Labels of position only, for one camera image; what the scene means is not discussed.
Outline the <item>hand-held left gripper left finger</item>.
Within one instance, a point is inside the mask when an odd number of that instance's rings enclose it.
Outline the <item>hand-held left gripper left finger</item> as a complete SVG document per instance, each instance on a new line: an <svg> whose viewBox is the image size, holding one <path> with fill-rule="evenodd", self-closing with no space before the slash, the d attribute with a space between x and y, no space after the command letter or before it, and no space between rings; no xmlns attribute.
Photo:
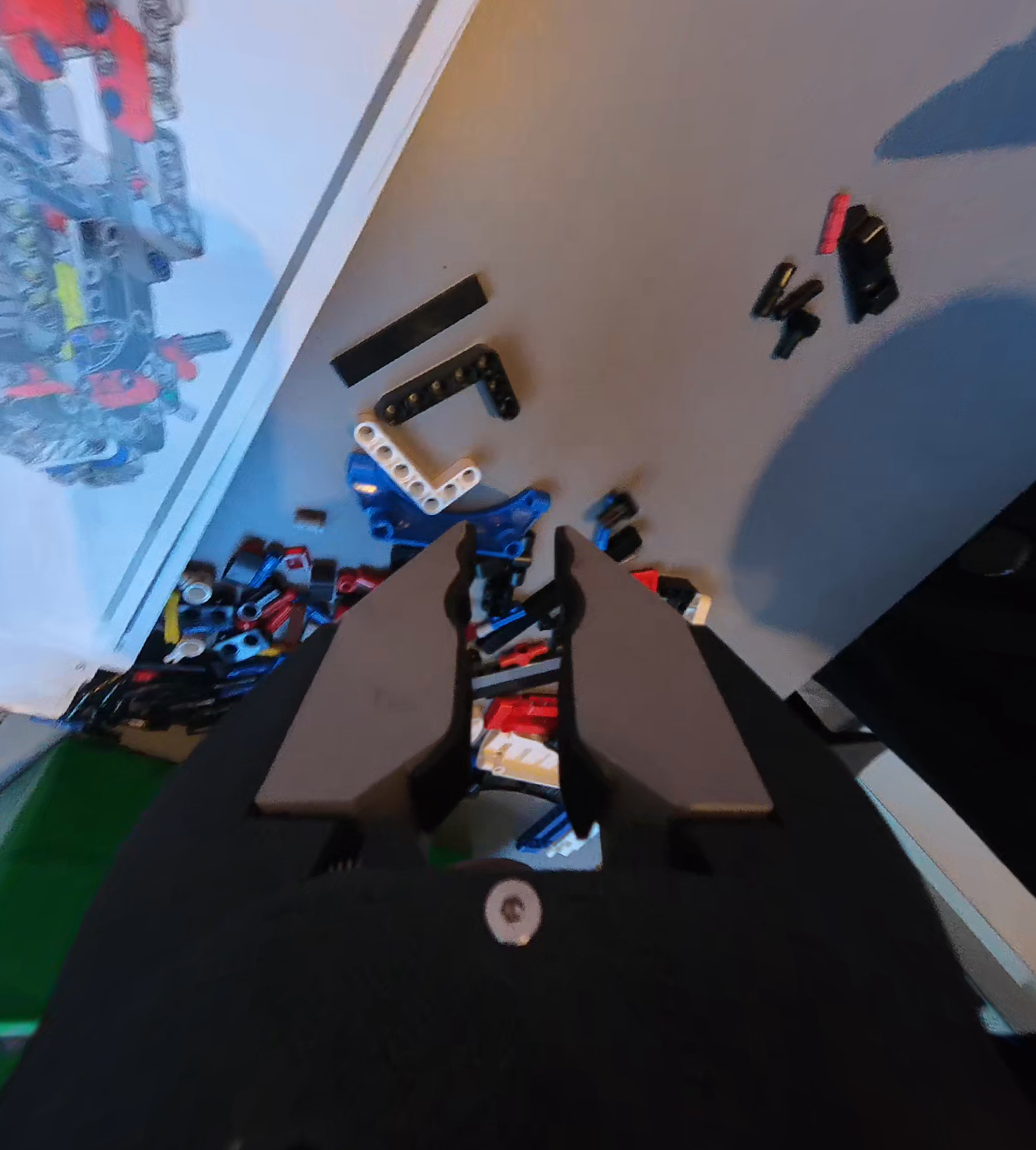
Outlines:
<svg viewBox="0 0 1036 1150"><path fill-rule="evenodd" d="M350 610L255 796L267 815L433 830L470 779L469 588L456 523Z"/></svg>

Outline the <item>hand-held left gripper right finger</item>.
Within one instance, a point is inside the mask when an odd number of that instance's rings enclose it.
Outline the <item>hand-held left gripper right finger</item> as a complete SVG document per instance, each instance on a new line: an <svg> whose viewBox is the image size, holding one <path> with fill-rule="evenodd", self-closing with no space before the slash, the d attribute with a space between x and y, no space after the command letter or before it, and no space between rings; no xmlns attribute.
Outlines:
<svg viewBox="0 0 1036 1150"><path fill-rule="evenodd" d="M554 534L554 583L559 781L574 831L772 815L684 618L568 526Z"/></svg>

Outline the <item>pile of small toy bricks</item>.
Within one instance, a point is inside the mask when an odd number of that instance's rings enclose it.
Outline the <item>pile of small toy bricks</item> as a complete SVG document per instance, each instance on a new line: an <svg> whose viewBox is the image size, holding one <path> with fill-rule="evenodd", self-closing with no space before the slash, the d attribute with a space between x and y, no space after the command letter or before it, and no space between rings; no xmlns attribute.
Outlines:
<svg viewBox="0 0 1036 1150"><path fill-rule="evenodd" d="M296 846L306 852L321 841L328 850L352 854L367 866L385 849L391 854L405 854L412 866L419 865L419 836L424 830L406 825L361 826L348 819L267 815L258 811L255 796L338 624L331 624L310 603L310 593L319 586L316 576L307 584L270 584L269 578L275 578L279 568L276 554L246 550L244 555L253 564L250 574L254 575L244 585L247 618L244 622L224 624L214 636L223 644L250 647L250 653L241 658L253 665L261 660L261 651L274 644L274 628L287 641L296 641L300 634L297 623L306 619L319 621L319 630L296 647L294 654L283 656L279 669L244 670L244 677L259 678L261 687L246 695L246 703L235 704L230 718L221 719L214 734L204 739L198 756L164 788L164 797L155 799L149 812L141 816L120 849L118 861L125 866L139 860L146 865L163 862L168 871L189 875L195 874L202 861L246 862L248 857L264 850L292 857ZM358 583L344 586L343 591L346 595L364 591L366 597L392 574L387 573L374 586ZM554 580L534 595L525 611L534 612L535 621L558 613L554 626L561 658L561 595Z"/></svg>

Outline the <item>white angled toy beam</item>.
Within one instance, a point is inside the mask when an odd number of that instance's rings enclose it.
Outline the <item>white angled toy beam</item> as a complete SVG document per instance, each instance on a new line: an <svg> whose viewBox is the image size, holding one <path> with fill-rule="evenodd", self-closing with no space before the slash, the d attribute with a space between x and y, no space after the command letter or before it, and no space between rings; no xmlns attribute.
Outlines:
<svg viewBox="0 0 1036 1150"><path fill-rule="evenodd" d="M482 481L479 467L467 458L456 460L439 474L427 474L409 453L399 447L387 428L370 411L364 411L358 419L353 439L390 480L398 494L409 499L429 516L447 509L479 486Z"/></svg>

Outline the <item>black angled toy beam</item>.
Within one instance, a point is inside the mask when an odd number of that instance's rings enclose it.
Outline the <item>black angled toy beam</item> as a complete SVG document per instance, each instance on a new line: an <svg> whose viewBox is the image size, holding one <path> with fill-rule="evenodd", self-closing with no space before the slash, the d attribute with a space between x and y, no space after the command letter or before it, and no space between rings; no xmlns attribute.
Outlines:
<svg viewBox="0 0 1036 1150"><path fill-rule="evenodd" d="M402 425L433 411L456 394L476 391L489 413L505 422L521 413L502 358L488 345L475 345L428 371L390 389L375 402L373 413L384 425Z"/></svg>

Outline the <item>large green plastic bin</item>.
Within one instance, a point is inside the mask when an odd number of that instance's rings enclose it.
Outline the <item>large green plastic bin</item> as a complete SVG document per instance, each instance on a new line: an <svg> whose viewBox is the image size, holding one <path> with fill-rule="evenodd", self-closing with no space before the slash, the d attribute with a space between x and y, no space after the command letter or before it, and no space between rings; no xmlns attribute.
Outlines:
<svg viewBox="0 0 1036 1150"><path fill-rule="evenodd" d="M0 1090L37 1029L122 843L177 766L67 739L0 846Z"/></svg>

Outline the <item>black flat toy tile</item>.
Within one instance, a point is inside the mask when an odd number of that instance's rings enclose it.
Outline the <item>black flat toy tile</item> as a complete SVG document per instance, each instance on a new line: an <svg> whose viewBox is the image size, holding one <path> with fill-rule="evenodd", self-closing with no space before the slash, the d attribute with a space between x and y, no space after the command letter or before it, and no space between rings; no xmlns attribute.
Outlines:
<svg viewBox="0 0 1036 1150"><path fill-rule="evenodd" d="M488 293L478 275L458 279L438 296L338 353L330 366L345 386L353 388L468 319L486 304Z"/></svg>

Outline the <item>black toy brick assembly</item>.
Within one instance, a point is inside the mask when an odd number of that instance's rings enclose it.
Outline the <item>black toy brick assembly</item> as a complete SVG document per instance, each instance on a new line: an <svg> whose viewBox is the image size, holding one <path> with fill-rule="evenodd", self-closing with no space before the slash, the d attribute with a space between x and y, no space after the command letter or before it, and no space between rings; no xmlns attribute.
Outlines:
<svg viewBox="0 0 1036 1150"><path fill-rule="evenodd" d="M887 223L864 204L850 206L838 243L845 302L852 323L878 316L899 300Z"/></svg>

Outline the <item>open building instruction booklet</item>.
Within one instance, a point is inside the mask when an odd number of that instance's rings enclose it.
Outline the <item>open building instruction booklet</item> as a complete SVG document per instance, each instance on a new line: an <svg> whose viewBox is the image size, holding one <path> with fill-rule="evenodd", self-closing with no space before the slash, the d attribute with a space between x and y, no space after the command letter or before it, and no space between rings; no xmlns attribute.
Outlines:
<svg viewBox="0 0 1036 1150"><path fill-rule="evenodd" d="M0 710L131 662L476 7L0 1Z"/></svg>

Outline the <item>blue curved toy frame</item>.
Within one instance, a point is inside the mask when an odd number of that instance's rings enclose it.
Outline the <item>blue curved toy frame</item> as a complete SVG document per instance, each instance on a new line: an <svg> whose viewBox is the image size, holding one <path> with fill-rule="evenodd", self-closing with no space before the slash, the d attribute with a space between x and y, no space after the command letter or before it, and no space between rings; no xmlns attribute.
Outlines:
<svg viewBox="0 0 1036 1150"><path fill-rule="evenodd" d="M467 523L479 555L519 560L525 554L525 537L552 501L547 492L527 488L488 509L442 509L428 515L363 453L350 455L346 475L373 539L410 549L425 549L453 526Z"/></svg>

